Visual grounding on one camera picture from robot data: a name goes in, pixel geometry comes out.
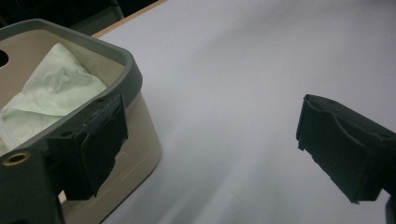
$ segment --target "light green cloth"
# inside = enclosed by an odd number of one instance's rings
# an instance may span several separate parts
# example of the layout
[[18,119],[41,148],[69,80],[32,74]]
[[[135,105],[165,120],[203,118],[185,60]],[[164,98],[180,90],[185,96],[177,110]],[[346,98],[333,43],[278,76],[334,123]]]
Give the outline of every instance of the light green cloth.
[[105,88],[69,50],[56,44],[22,91],[0,111],[0,139],[11,150]]

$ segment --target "fabric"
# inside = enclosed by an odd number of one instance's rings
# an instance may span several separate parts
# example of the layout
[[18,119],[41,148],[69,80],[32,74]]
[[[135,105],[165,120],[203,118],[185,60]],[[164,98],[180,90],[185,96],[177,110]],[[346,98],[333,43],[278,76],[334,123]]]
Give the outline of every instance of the fabric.
[[11,150],[105,88],[67,48],[56,44],[0,111],[0,138]]

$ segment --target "black plastic piece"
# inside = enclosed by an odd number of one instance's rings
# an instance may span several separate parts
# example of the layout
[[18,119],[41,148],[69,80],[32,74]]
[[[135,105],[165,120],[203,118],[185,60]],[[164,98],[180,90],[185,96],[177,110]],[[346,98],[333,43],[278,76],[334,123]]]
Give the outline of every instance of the black plastic piece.
[[0,159],[0,224],[64,223],[40,150],[25,148]]
[[297,130],[308,151],[350,201],[396,195],[396,134],[333,100],[306,95]]
[[96,100],[47,137],[50,155],[59,161],[67,200],[96,195],[127,139],[121,95]]

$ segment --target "metal grommet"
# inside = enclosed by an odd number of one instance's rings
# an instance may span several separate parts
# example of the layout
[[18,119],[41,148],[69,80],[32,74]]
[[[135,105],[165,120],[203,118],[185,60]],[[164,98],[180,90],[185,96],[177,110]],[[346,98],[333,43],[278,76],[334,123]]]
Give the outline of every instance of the metal grommet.
[[30,159],[30,154],[27,152],[15,153],[15,154],[8,156],[3,161],[3,165],[4,166],[14,166],[14,165],[21,164],[29,159]]

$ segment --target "white table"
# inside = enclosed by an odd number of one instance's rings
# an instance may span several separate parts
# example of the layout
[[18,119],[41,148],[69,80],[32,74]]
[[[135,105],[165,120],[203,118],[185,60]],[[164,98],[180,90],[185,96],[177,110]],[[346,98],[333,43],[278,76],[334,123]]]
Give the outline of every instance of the white table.
[[307,94],[396,131],[393,0],[168,0],[101,39],[128,49],[163,144],[109,223],[381,224],[295,133]]

